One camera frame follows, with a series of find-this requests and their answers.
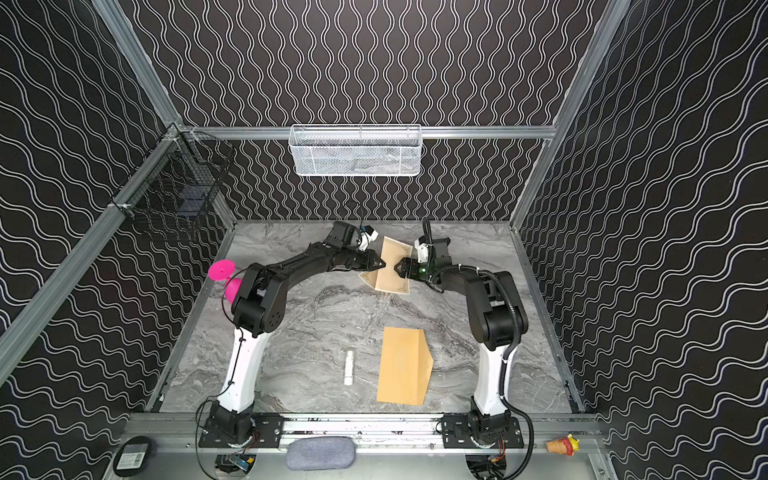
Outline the grey fabric pouch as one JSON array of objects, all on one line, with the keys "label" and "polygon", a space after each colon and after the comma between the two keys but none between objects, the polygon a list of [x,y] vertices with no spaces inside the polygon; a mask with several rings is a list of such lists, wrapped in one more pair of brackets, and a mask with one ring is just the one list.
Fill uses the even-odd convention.
[{"label": "grey fabric pouch", "polygon": [[356,445],[349,437],[313,437],[291,443],[286,465],[292,471],[337,470],[350,467]]}]

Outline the white glue stick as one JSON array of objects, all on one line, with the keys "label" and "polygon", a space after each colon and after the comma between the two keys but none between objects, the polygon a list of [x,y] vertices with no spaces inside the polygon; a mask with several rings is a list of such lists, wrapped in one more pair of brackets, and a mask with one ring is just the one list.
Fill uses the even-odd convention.
[{"label": "white glue stick", "polygon": [[345,386],[352,386],[354,383],[354,360],[355,352],[353,350],[347,351],[345,356],[343,378],[343,383]]}]

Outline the tan lined letter paper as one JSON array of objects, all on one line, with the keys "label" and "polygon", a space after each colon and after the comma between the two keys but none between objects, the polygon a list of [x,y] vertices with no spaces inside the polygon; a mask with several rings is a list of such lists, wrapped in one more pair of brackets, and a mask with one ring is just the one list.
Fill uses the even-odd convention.
[{"label": "tan lined letter paper", "polygon": [[381,246],[380,257],[385,266],[381,269],[362,272],[358,277],[375,291],[409,295],[410,281],[407,278],[400,277],[395,271],[395,266],[403,259],[410,258],[413,252],[413,246],[385,237]]}]

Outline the aluminium back crossbar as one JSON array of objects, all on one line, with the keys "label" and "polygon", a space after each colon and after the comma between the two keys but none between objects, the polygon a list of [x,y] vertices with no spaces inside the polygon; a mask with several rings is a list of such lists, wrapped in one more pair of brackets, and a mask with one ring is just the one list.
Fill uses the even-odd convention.
[{"label": "aluminium back crossbar", "polygon": [[319,134],[321,139],[350,137],[438,139],[553,139],[556,128],[545,126],[293,125],[291,127],[183,127],[182,132],[222,140],[289,140]]}]

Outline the aluminium corner post left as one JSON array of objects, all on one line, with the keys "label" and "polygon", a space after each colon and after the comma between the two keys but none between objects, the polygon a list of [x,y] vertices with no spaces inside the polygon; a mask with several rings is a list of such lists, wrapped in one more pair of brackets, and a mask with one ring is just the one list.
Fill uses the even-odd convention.
[{"label": "aluminium corner post left", "polygon": [[137,37],[132,23],[115,0],[92,2],[118,49],[131,67],[139,86],[144,90],[156,114],[166,126],[183,124],[152,62]]}]

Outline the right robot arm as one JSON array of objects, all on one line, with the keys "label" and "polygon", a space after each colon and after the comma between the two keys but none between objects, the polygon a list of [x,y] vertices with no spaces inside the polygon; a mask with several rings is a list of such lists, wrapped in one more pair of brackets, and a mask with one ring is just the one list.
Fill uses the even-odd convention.
[{"label": "right robot arm", "polygon": [[463,426],[483,448],[520,448],[522,414],[510,407],[507,390],[510,363],[528,331],[527,314],[509,272],[455,263],[449,245],[448,238],[435,239],[426,232],[414,242],[416,256],[399,261],[395,272],[439,293],[465,298],[470,331],[479,344],[479,366]]}]

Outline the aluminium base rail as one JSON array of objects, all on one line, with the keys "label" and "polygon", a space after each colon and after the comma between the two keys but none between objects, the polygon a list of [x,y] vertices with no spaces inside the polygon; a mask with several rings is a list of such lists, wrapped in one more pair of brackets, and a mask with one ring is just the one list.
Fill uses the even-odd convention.
[{"label": "aluminium base rail", "polygon": [[298,440],[315,437],[348,437],[363,454],[481,454],[497,453],[493,438],[471,434],[459,414],[259,414],[256,439],[244,445],[216,439],[208,427],[199,427],[191,413],[134,414],[125,426],[123,442],[143,436],[161,452],[285,453]]}]

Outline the magenta plastic goblet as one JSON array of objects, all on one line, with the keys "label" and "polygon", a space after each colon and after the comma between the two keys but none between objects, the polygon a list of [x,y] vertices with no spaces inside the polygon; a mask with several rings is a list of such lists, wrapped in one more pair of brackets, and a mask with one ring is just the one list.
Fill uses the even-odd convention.
[{"label": "magenta plastic goblet", "polygon": [[214,282],[224,283],[224,297],[233,304],[242,284],[235,263],[228,259],[216,261],[209,267],[207,275]]}]

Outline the aluminium corner post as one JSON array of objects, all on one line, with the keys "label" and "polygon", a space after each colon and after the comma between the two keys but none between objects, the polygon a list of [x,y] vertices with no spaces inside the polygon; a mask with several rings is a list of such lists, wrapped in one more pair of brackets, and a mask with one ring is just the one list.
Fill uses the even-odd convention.
[{"label": "aluminium corner post", "polygon": [[631,1],[608,1],[600,21],[597,23],[590,43],[579,64],[576,74],[566,92],[565,98],[553,124],[554,135],[543,145],[531,174],[517,202],[510,219],[511,228],[519,230],[530,210],[537,192],[543,185],[546,174],[552,166],[558,149],[576,118],[579,107],[592,84],[598,68],[608,52],[611,41],[625,18]]},{"label": "aluminium corner post", "polygon": [[132,23],[115,0],[92,2],[118,49],[131,67],[139,86],[144,90],[156,114],[166,126],[183,124],[152,62],[137,37]]}]

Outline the black round device with label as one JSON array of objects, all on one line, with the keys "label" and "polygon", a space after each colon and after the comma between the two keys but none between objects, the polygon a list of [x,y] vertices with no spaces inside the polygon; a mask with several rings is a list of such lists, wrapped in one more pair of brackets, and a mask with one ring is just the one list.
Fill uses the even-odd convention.
[{"label": "black round device with label", "polygon": [[112,471],[120,478],[141,473],[154,450],[154,441],[146,436],[135,436],[127,440],[116,453]]}]

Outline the aluminium left side rail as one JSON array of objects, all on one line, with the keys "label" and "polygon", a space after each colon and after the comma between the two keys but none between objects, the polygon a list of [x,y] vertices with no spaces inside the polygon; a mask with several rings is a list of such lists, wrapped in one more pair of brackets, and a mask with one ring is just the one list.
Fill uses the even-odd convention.
[{"label": "aluminium left side rail", "polygon": [[1,380],[6,381],[125,220],[122,210],[166,161],[179,137],[172,125],[84,236],[1,335]]}]

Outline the aluminium corner post right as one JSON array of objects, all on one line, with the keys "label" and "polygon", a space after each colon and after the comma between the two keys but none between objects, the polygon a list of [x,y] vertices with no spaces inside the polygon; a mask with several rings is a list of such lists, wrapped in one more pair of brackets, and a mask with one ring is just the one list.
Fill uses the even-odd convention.
[{"label": "aluminium corner post right", "polygon": [[510,219],[511,228],[519,230],[530,210],[537,192],[543,185],[546,174],[552,166],[558,149],[576,118],[579,107],[592,84],[598,68],[608,52],[611,41],[625,18],[631,1],[608,1],[600,21],[597,23],[590,43],[579,64],[576,74],[566,92],[565,98],[553,124],[554,135],[543,145],[531,174],[517,202]]}]

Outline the toy ice cream cone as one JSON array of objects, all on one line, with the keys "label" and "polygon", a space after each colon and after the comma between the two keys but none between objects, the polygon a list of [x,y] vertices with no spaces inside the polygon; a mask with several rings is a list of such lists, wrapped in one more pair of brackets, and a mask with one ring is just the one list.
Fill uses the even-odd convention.
[{"label": "toy ice cream cone", "polygon": [[565,437],[548,441],[546,449],[549,453],[573,456],[576,452],[580,451],[580,441],[572,434],[569,434]]}]

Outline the brown manila envelope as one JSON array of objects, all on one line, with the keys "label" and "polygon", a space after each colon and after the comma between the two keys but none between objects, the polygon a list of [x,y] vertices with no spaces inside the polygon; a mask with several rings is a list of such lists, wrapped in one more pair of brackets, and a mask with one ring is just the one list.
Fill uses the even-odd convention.
[{"label": "brown manila envelope", "polygon": [[377,401],[423,405],[434,365],[421,329],[386,327],[382,340]]}]

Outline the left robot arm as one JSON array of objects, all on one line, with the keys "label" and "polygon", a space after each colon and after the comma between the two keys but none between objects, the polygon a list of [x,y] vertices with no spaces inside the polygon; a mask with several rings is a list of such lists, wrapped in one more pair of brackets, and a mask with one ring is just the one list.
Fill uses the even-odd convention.
[{"label": "left robot arm", "polygon": [[377,239],[370,225],[336,221],[323,240],[286,260],[255,262],[239,272],[229,260],[211,266],[212,280],[227,281],[224,310],[234,326],[234,344],[222,391],[211,399],[206,430],[232,445],[250,441],[256,378],[269,339],[285,319],[289,291],[320,274],[384,268],[386,261],[371,247]]}]

